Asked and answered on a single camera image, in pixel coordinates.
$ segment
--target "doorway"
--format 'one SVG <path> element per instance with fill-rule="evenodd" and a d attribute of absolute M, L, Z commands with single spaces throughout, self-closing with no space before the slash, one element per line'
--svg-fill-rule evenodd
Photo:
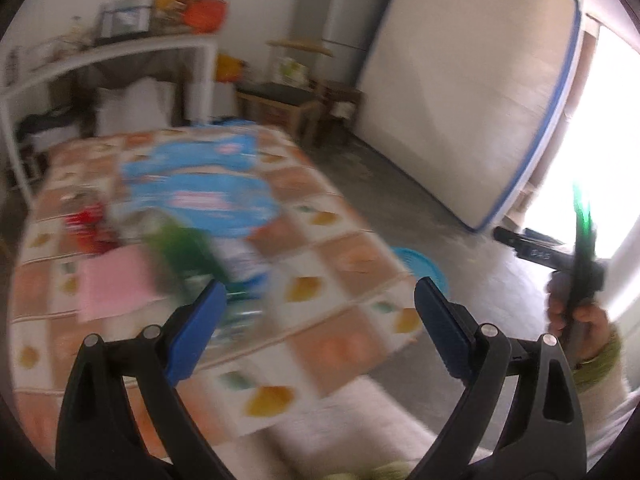
<path fill-rule="evenodd" d="M 573 184 L 591 200 L 596 254 L 610 258 L 640 216 L 640 53 L 600 26 L 584 92 L 524 227 L 573 244 Z"/>

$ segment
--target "red bag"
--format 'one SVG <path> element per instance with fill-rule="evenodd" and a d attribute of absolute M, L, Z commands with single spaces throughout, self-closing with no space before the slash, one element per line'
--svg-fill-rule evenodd
<path fill-rule="evenodd" d="M 185 25 L 193 28 L 196 34 L 216 32 L 226 18 L 228 0 L 199 0 L 184 11 Z"/>

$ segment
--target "pink cloth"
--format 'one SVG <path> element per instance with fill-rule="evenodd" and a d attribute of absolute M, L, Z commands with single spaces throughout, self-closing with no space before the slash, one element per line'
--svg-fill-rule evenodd
<path fill-rule="evenodd" d="M 121 316 L 162 299 L 139 245 L 81 260 L 79 275 L 81 322 Z"/>

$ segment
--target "hand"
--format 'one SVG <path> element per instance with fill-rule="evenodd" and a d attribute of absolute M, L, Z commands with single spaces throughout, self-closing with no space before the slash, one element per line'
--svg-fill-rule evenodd
<path fill-rule="evenodd" d="M 549 293 L 546 316 L 549 318 L 549 333 L 560 337 L 566 326 L 564 310 L 569 295 L 569 276 L 561 272 L 554 272 L 551 281 L 546 286 Z M 574 310 L 574 319 L 588 323 L 587 332 L 582 347 L 578 352 L 581 361 L 588 361 L 596 357 L 607 345 L 611 336 L 611 328 L 607 313 L 596 303 L 587 303 Z"/>

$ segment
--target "concrete floor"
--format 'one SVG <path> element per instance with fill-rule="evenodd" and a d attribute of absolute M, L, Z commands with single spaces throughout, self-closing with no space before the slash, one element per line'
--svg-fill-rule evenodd
<path fill-rule="evenodd" d="M 330 144 L 311 150 L 310 156 L 390 245 L 420 251 L 440 266 L 449 281 L 450 300 L 464 304 L 478 322 L 492 322 L 509 336 L 538 338 L 545 326 L 542 291 L 546 270 L 517 260 L 510 249 L 486 235 L 467 232 L 414 181 L 357 141 L 346 148 Z M 15 246 L 24 206 L 15 194 L 0 210 L 0 233 Z M 9 402 L 5 320 L 11 268 L 11 262 L 2 261 L 0 393 Z M 370 375 L 436 433 L 463 390 L 462 384 L 448 375 L 427 335 Z M 493 449 L 497 442 L 514 386 L 512 380 L 505 386 L 482 441 L 484 447 Z"/>

